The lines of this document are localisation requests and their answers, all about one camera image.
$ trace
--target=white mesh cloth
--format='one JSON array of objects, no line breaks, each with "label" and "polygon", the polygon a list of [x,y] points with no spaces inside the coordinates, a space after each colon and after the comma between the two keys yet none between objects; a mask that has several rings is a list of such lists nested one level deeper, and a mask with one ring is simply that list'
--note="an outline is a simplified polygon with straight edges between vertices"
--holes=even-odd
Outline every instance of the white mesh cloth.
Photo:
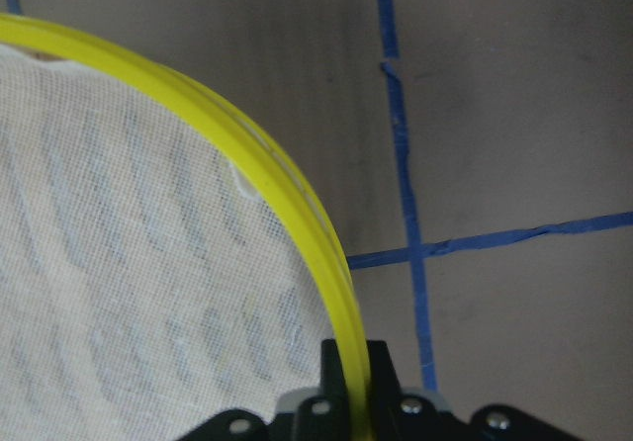
[{"label": "white mesh cloth", "polygon": [[270,208],[170,112],[0,45],[0,438],[270,418],[330,335]]}]

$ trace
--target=yellow hoop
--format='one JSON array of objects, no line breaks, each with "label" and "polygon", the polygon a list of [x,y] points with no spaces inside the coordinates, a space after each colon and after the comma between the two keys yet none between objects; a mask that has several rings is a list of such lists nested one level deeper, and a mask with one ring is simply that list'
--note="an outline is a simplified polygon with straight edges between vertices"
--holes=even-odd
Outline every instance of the yellow hoop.
[{"label": "yellow hoop", "polygon": [[353,438],[370,438],[369,357],[349,269],[315,191],[281,147],[199,82],[94,36],[0,14],[0,42],[75,60],[118,78],[162,104],[233,162],[288,230],[316,281],[340,353]]}]

